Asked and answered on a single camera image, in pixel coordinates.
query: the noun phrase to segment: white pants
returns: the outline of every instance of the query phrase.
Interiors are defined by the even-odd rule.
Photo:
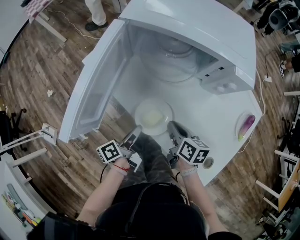
[[[112,3],[116,13],[120,13],[127,6],[126,0],[112,0]],[[92,13],[93,22],[99,26],[103,25],[106,22],[106,15],[101,0],[85,0],[85,4]]]

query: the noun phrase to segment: wrist strap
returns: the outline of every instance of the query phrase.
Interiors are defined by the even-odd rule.
[[[197,166],[182,171],[182,172],[180,173],[180,175],[181,175],[182,177],[187,177],[187,176],[192,175],[193,173],[196,173],[196,172],[197,172]]]
[[[114,169],[114,170],[116,170],[117,172],[121,173],[122,175],[127,176],[127,172],[124,171],[124,170],[121,169],[121,168],[118,168],[116,165],[112,165],[111,168]]]

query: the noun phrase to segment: red bracelet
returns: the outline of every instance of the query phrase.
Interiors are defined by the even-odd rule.
[[[116,166],[116,167],[118,167],[118,168],[120,168],[120,169],[122,169],[122,170],[124,170],[124,171],[126,171],[126,172],[128,172],[129,169],[130,169],[130,168],[120,167],[120,166],[118,166],[118,165],[116,165],[116,164],[114,164],[114,166]]]

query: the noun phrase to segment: person's arm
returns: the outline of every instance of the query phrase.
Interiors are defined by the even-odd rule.
[[[179,159],[178,167],[180,172],[182,172],[194,166],[186,163],[182,159]],[[183,181],[187,190],[188,199],[194,202],[200,208],[210,226],[209,235],[217,232],[227,232],[227,229],[221,224],[214,205],[208,196],[197,172],[183,177]]]
[[[122,168],[130,167],[123,157],[120,157],[114,164]],[[77,220],[95,226],[97,217],[111,206],[123,179],[124,175],[111,168],[103,182],[89,196]]]

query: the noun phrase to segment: wristband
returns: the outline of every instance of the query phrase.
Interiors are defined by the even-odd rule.
[[[187,176],[192,175],[193,173],[196,173],[196,172],[197,172],[197,166],[195,166],[195,167],[193,167],[193,168],[190,168],[190,169],[187,169],[187,170],[185,170],[185,171],[182,171],[182,172],[180,173],[180,175],[181,175],[182,177],[187,177]]]
[[[124,176],[127,176],[127,172],[121,168],[118,168],[117,166],[115,165],[112,165],[112,169],[116,170],[117,172],[121,173],[122,175]]]
[[[118,165],[116,165],[116,164],[114,164],[114,166],[116,166],[117,168],[122,169],[122,170],[124,170],[124,171],[126,171],[126,172],[128,172],[128,171],[130,170],[130,168],[120,167],[120,166],[118,166]]]

